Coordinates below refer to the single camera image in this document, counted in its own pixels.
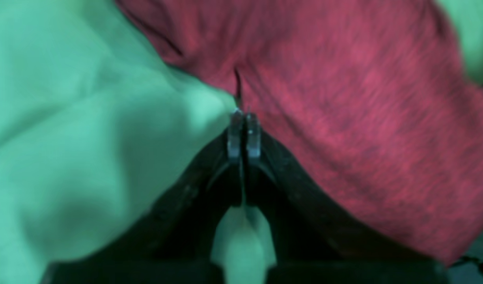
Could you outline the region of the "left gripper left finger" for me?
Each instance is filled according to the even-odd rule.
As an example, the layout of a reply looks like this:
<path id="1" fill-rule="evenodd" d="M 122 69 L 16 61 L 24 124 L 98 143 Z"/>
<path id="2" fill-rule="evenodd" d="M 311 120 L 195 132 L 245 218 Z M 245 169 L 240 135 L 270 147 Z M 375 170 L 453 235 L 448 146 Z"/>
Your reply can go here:
<path id="1" fill-rule="evenodd" d="M 85 260 L 51 265 L 43 284 L 223 284 L 210 261 L 216 226 L 243 192 L 242 111 L 128 232 Z"/>

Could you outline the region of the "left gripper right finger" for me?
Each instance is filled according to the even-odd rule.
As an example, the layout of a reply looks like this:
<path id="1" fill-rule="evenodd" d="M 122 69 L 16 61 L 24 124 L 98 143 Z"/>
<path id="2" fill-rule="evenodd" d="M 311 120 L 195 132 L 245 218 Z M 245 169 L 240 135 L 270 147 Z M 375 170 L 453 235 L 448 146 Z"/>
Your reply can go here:
<path id="1" fill-rule="evenodd" d="M 248 203 L 268 219 L 268 284 L 448 284 L 445 268 L 358 221 L 325 194 L 255 114 L 244 118 Z"/>

